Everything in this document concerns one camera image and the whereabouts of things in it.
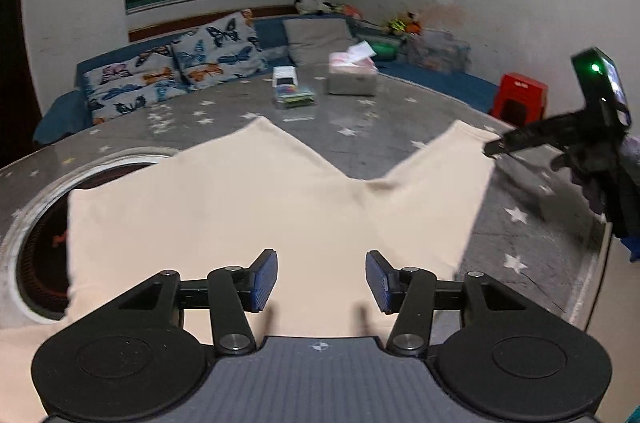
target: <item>blue sofa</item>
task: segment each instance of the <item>blue sofa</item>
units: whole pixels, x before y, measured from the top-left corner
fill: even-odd
[[[258,40],[260,40],[260,45],[264,50],[269,67],[263,72],[254,74],[252,78],[271,72],[273,67],[292,64],[288,56],[287,35],[282,22],[284,19],[291,18],[295,17],[255,19]],[[336,18],[336,15],[324,15],[314,18]],[[45,146],[93,126],[91,112],[81,90],[82,75],[84,73],[97,67],[129,60],[151,48],[165,46],[183,34],[184,32],[174,33],[164,37],[144,40],[79,63],[76,67],[76,88],[60,96],[51,105],[33,134],[34,143]],[[377,65],[380,72],[384,74],[432,88],[457,98],[481,112],[489,111],[493,104],[494,96],[498,91],[497,85],[464,72],[442,74],[434,70],[422,69],[421,67],[397,61],[379,62]]]

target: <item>gray star-patterned tablecloth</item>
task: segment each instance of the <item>gray star-patterned tablecloth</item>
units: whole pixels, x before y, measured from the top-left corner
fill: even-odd
[[[298,69],[300,83],[316,92],[315,106],[279,110],[270,78],[241,80],[127,114],[15,162],[0,170],[0,236],[39,191],[75,168],[124,149],[186,149],[257,116],[364,180],[382,177],[456,119],[497,133],[508,129],[455,99],[386,76],[373,98],[327,96],[325,75],[324,67]],[[538,148],[498,158],[459,275],[484,271],[570,319],[604,225],[568,176],[548,169],[553,155]]]

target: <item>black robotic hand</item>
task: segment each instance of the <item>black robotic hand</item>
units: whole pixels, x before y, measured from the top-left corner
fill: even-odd
[[[484,146],[484,154],[509,154],[549,144],[562,155],[552,170],[569,167],[595,212],[604,213],[620,239],[640,236],[640,144],[631,127],[616,66],[591,48],[572,58],[586,106],[507,132]]]
[[[640,137],[631,135],[625,137],[620,145],[620,164],[636,188],[640,188]],[[581,186],[582,195],[589,203],[591,211],[598,215],[604,213],[602,190],[593,176],[584,174],[577,168],[572,168],[571,182]],[[630,235],[640,237],[640,233]]]

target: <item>beige cloth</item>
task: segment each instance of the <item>beige cloth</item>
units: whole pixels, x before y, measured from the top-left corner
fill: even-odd
[[[260,118],[161,164],[75,190],[70,305],[56,326],[0,333],[0,369],[15,371],[0,375],[0,421],[44,416],[28,372],[42,341],[161,269],[204,278],[247,266],[270,247],[278,281],[267,311],[250,316],[258,338],[385,338],[394,317],[378,311],[369,291],[366,252],[451,279],[493,168],[482,154],[492,138],[455,122],[385,178],[360,181]],[[185,329],[211,340],[206,311],[187,313]]]

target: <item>butterfly print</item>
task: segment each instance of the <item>butterfly print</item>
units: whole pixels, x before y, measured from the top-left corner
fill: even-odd
[[[207,64],[205,67],[199,70],[192,70],[189,73],[189,78],[195,82],[201,82],[207,76],[214,74],[224,74],[224,71],[220,69],[218,64]]]
[[[120,78],[127,78],[128,76],[131,76],[131,73],[127,69],[127,64],[118,64],[117,66],[105,67],[102,70],[102,79],[100,80],[100,85],[113,82],[113,80],[118,80]]]
[[[254,48],[256,51],[258,51],[258,53],[262,53],[262,48],[260,47],[260,40],[258,40],[258,37],[248,37],[247,41],[251,42],[254,45]]]
[[[220,56],[218,59],[218,63],[219,64],[227,64],[229,66],[234,66],[236,64],[239,64],[240,62],[246,62],[247,60],[249,60],[249,58],[251,58],[251,51],[253,51],[254,48],[252,48],[251,46],[247,46],[245,47],[242,51],[240,51],[238,54],[230,54],[228,56]]]
[[[156,96],[158,96],[158,101],[166,101],[166,92],[170,88],[177,88],[182,90],[184,87],[175,80],[162,80],[162,82],[156,83],[156,85],[154,85],[154,88],[156,90]]]
[[[189,35],[190,37],[193,37],[194,34],[196,34],[198,32],[197,29],[192,29],[191,31],[187,31],[185,33],[185,35]],[[181,35],[179,38],[176,38],[175,40],[171,40],[172,44],[179,44],[182,41],[182,36]]]
[[[238,32],[236,31],[235,18],[232,18],[228,22],[224,31],[220,31],[219,29],[216,29],[214,27],[208,27],[207,33],[209,33],[209,35],[213,37],[213,42],[215,43],[217,48],[222,47],[222,43],[224,42],[225,38],[233,40],[234,42],[237,42],[240,39],[240,35],[238,35]]]
[[[128,114],[136,109],[146,106],[146,99],[144,96],[138,96],[133,105],[125,105],[124,103],[116,103],[116,110],[120,114]]]
[[[108,99],[115,98],[116,96],[119,96],[121,94],[126,94],[127,92],[133,92],[134,90],[139,90],[141,88],[143,87],[139,85],[133,85],[132,83],[129,83],[128,85],[124,85],[122,87],[114,87],[109,91],[107,91],[107,93],[105,93],[104,96],[102,96],[102,101],[107,101]]]
[[[178,51],[176,54],[180,65],[188,68],[201,66],[205,63],[206,56],[204,54],[204,40],[198,40],[193,48],[193,54],[186,53],[185,51]]]
[[[104,105],[99,103],[97,99],[92,98],[89,100],[89,110],[99,110],[104,108]]]
[[[174,74],[172,73],[169,67],[165,67],[161,72],[150,72],[142,76],[142,79],[145,80],[146,85],[151,85],[152,83],[159,82],[160,80],[172,80]]]
[[[144,53],[140,54],[140,56],[138,56],[136,67],[140,67],[142,64],[144,64],[148,60],[148,58],[154,53],[162,54],[162,56],[171,56],[171,49],[169,49],[169,46],[159,46],[153,49],[149,49],[148,51],[145,51]]]

